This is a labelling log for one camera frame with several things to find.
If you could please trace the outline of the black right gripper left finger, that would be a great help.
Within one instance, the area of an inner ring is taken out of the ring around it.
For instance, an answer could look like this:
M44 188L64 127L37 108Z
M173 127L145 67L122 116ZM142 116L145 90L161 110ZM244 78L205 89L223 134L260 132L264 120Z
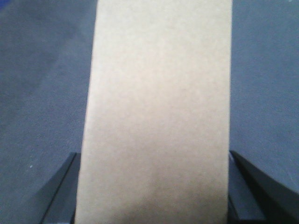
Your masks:
M73 224L78 186L78 154L70 153L31 198L32 224Z

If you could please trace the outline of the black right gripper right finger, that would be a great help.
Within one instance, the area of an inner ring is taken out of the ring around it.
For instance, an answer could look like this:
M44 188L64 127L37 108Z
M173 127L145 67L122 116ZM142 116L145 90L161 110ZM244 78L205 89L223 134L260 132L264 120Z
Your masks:
M229 152L229 224L297 224L299 195L254 166L236 151Z

